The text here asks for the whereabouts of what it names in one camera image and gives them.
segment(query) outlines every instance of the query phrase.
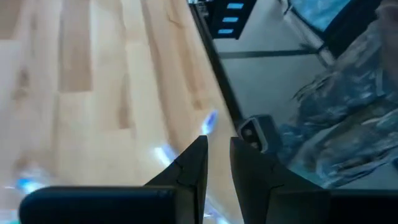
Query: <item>blue label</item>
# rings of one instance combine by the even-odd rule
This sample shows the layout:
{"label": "blue label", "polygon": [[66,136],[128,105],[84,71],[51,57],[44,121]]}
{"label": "blue label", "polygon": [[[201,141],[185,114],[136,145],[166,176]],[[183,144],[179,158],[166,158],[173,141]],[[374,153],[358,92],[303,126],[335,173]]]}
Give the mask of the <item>blue label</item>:
{"label": "blue label", "polygon": [[234,32],[234,29],[220,29],[218,30],[218,34],[232,34]]}
{"label": "blue label", "polygon": [[237,22],[238,17],[224,17],[223,22]]}
{"label": "blue label", "polygon": [[243,3],[229,3],[226,8],[227,9],[242,9]]}

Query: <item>wooden floor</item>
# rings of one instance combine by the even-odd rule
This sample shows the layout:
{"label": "wooden floor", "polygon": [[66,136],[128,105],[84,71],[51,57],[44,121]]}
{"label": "wooden floor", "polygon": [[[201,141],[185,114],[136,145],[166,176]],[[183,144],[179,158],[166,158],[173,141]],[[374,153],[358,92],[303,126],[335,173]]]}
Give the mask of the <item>wooden floor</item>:
{"label": "wooden floor", "polygon": [[0,39],[0,181],[28,157],[65,184],[141,185],[165,167],[155,148],[182,152],[218,110],[207,192],[241,222],[234,129],[186,0],[2,0]]}

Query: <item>blue pattern fabric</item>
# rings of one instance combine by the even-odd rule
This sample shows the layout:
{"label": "blue pattern fabric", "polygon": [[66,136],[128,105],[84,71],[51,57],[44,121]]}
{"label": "blue pattern fabric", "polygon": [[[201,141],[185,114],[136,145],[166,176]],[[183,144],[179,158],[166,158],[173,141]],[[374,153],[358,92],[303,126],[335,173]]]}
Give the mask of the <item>blue pattern fabric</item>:
{"label": "blue pattern fabric", "polygon": [[290,0],[296,11],[311,25],[325,31],[351,0]]}

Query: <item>black strip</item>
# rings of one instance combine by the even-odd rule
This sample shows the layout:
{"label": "black strip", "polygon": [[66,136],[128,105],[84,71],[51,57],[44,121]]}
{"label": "black strip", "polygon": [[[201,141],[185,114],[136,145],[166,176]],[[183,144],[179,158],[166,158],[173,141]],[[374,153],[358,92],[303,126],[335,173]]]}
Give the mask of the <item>black strip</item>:
{"label": "black strip", "polygon": [[298,55],[317,54],[316,50],[270,50],[255,52],[219,52],[218,55],[222,59],[232,58],[258,58],[258,57],[288,57]]}
{"label": "black strip", "polygon": [[241,110],[239,109],[238,106],[238,102],[236,101],[231,85],[229,84],[229,80],[225,74],[224,68],[215,50],[215,47],[213,45],[213,39],[211,38],[211,35],[208,31],[204,18],[200,16],[199,10],[197,9],[196,5],[190,4],[189,8],[191,10],[193,20],[197,25],[197,29],[203,41],[203,45],[205,46],[207,55],[209,57],[213,71],[216,75],[221,92],[224,96],[229,114],[231,115],[231,119],[235,124],[243,119]]}

